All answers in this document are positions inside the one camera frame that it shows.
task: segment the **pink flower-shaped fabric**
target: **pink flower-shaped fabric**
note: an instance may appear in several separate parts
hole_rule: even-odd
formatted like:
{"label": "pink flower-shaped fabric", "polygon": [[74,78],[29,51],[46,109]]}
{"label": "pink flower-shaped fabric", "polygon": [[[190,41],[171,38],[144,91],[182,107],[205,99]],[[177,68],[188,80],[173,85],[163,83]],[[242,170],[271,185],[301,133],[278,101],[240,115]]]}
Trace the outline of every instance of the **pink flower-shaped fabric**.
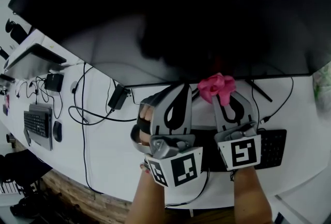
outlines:
{"label": "pink flower-shaped fabric", "polygon": [[221,106],[227,106],[230,103],[230,95],[236,90],[234,78],[223,76],[217,73],[208,79],[202,80],[198,84],[201,97],[209,103],[212,103],[212,96],[219,95]]}

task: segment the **large black monitor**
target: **large black monitor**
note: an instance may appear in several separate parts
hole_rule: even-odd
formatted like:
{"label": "large black monitor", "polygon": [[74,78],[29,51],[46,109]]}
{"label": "large black monitor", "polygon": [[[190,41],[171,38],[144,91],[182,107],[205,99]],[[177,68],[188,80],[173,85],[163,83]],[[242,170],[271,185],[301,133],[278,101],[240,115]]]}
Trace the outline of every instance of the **large black monitor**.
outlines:
{"label": "large black monitor", "polygon": [[308,76],[331,61],[331,0],[11,0],[126,87]]}

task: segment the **wooden floor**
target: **wooden floor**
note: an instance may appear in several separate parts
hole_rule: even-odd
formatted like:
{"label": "wooden floor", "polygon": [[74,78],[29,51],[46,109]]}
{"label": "wooden floor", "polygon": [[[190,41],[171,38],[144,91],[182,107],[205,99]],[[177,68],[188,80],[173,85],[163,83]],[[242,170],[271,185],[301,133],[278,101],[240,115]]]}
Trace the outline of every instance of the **wooden floor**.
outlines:
{"label": "wooden floor", "polygon": [[[17,141],[17,151],[23,150],[24,146]],[[51,170],[42,177],[47,188],[53,193],[61,193],[59,198],[66,204],[78,205],[80,211],[89,219],[100,223],[124,223],[130,210],[131,203],[108,195],[99,195],[84,185],[66,177],[65,175]],[[166,210],[164,223],[234,223],[233,208],[219,210],[194,210],[191,218],[188,210]]]}

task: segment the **black keyboard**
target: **black keyboard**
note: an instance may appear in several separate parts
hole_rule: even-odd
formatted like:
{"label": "black keyboard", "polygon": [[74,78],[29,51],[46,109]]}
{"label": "black keyboard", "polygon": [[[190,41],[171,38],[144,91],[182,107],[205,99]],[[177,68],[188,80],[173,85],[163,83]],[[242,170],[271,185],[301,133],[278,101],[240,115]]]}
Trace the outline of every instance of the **black keyboard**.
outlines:
{"label": "black keyboard", "polygon": [[[192,130],[195,135],[196,147],[203,147],[202,171],[227,172],[222,157],[218,151],[214,140],[216,130]],[[261,135],[261,163],[255,168],[266,169],[280,166],[283,158],[287,131],[282,130],[263,130],[259,131]]]}
{"label": "black keyboard", "polygon": [[24,111],[24,127],[44,138],[49,137],[49,117],[47,113]]}

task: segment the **desk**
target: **desk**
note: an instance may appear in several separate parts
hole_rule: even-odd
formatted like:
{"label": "desk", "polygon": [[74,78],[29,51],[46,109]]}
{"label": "desk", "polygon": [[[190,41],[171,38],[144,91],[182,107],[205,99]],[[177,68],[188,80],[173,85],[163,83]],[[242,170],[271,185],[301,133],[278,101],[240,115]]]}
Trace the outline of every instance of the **desk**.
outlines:
{"label": "desk", "polygon": [[[63,49],[51,39],[44,37],[41,44],[50,48],[60,56],[65,57],[68,63],[77,63],[79,59]],[[19,49],[25,49],[23,42]],[[63,111],[60,116],[62,123],[63,140],[61,143],[53,140],[53,150],[47,151],[32,142],[27,146],[23,133],[23,111],[28,110],[35,98],[27,99],[21,91],[21,97],[16,99],[15,88],[9,91],[10,109],[8,116],[0,113],[0,120],[8,127],[10,132],[27,148],[35,153],[60,173],[73,180],[86,185],[83,163],[83,138],[81,125],[73,121],[68,114],[68,107],[73,105],[73,95],[70,86],[77,81],[83,72],[83,65],[66,68],[62,87]],[[100,115],[105,115],[107,90],[110,78],[96,69],[86,74],[84,94],[84,108]],[[272,114],[288,96],[291,89],[290,78],[257,80],[256,83],[273,99],[268,102],[255,92],[261,117]],[[252,102],[251,87],[244,81],[236,83],[237,90]],[[136,102],[160,91],[164,87],[137,88],[134,90]],[[111,85],[109,94],[114,91]],[[78,106],[81,101],[81,86],[76,94]],[[58,113],[61,103],[55,96],[55,111]],[[138,113],[138,105],[128,98],[120,111],[111,116],[117,119],[132,119]],[[72,114],[80,120],[73,109]],[[97,117],[88,116],[90,122],[98,121]],[[87,143],[87,166],[89,183],[93,188],[110,196],[132,201],[138,180],[141,174],[139,163],[143,155],[136,151],[130,141],[130,131],[135,122],[119,123],[104,121],[96,126],[85,127]],[[193,127],[215,126],[213,108],[202,99],[193,104]],[[261,185],[267,196],[273,196],[287,191],[308,179],[314,177],[326,168],[329,161],[331,138],[329,131],[331,125],[320,120],[314,103],[312,77],[294,78],[293,94],[283,108],[264,124],[266,129],[286,129],[288,131],[282,165],[276,168],[258,170]],[[201,177],[178,189],[165,190],[166,203],[181,203],[195,198],[201,191],[205,182],[206,173]],[[182,206],[182,208],[217,208],[232,206],[233,183],[230,182],[230,173],[210,173],[208,185],[199,199]]]}

